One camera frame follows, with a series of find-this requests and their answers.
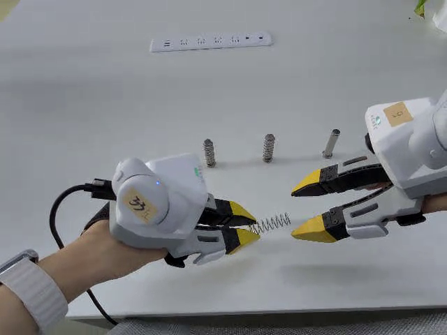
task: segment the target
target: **black cable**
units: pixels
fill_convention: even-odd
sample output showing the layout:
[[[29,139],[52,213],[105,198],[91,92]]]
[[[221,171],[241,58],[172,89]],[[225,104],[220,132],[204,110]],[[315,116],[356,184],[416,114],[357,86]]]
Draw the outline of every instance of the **black cable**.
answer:
[[[71,193],[78,192],[78,191],[89,192],[89,191],[91,191],[91,188],[92,188],[91,184],[76,185],[76,186],[70,187],[67,190],[65,190],[64,192],[62,192],[61,195],[59,197],[57,197],[56,200],[54,201],[54,203],[53,203],[53,205],[51,207],[51,211],[50,211],[50,230],[51,230],[51,234],[53,235],[54,240],[56,241],[59,249],[62,249],[63,247],[65,247],[64,243],[63,243],[63,241],[62,241],[61,237],[59,236],[59,233],[57,232],[57,229],[56,229],[56,213],[57,213],[57,210],[59,208],[59,205]],[[110,317],[110,315],[108,315],[104,311],[104,308],[101,306],[101,304],[99,303],[99,301],[97,300],[97,298],[95,297],[95,295],[93,294],[93,292],[90,289],[87,290],[87,294],[89,295],[91,301],[93,302],[95,307],[98,309],[98,311],[103,315],[103,317],[108,322],[110,322],[112,325],[114,325],[114,326],[118,325],[118,322],[113,320]]]

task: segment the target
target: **metal spring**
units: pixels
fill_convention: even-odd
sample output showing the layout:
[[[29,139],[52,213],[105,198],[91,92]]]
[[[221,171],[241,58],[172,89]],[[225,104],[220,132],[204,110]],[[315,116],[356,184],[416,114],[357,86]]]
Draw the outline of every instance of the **metal spring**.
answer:
[[[279,216],[273,216],[272,218],[266,218],[256,222],[254,225],[250,225],[248,230],[255,234],[263,234],[269,230],[275,230],[278,228],[286,227],[291,224],[291,220],[287,213],[280,214]]]
[[[274,135],[267,134],[264,137],[263,161],[270,163],[273,159]]]
[[[203,149],[205,150],[205,162],[207,166],[213,168],[216,166],[216,158],[214,156],[214,145],[209,138],[203,142]]]

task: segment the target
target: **handwritten label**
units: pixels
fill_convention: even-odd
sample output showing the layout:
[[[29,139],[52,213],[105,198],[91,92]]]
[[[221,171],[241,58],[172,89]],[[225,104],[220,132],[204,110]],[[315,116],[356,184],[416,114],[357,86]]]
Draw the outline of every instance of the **handwritten label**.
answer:
[[[123,197],[124,204],[144,223],[148,224],[156,213],[156,207],[134,188],[130,188]]]
[[[413,121],[413,117],[403,102],[395,103],[383,110],[392,127]]]

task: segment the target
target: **white power strip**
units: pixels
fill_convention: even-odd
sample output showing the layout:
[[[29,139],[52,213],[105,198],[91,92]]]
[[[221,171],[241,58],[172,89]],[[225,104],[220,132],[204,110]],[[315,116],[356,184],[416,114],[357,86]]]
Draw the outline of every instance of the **white power strip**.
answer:
[[[272,36],[266,31],[256,33],[204,33],[197,36],[155,38],[152,40],[149,50],[150,52],[167,52],[224,49],[227,47],[265,47],[272,44]]]

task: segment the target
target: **white watch strap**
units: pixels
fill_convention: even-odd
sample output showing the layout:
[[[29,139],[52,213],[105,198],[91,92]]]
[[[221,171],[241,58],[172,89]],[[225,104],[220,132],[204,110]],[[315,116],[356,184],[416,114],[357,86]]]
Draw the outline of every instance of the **white watch strap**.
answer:
[[[27,258],[0,274],[0,283],[22,300],[41,332],[62,320],[68,312],[67,301],[57,284]]]

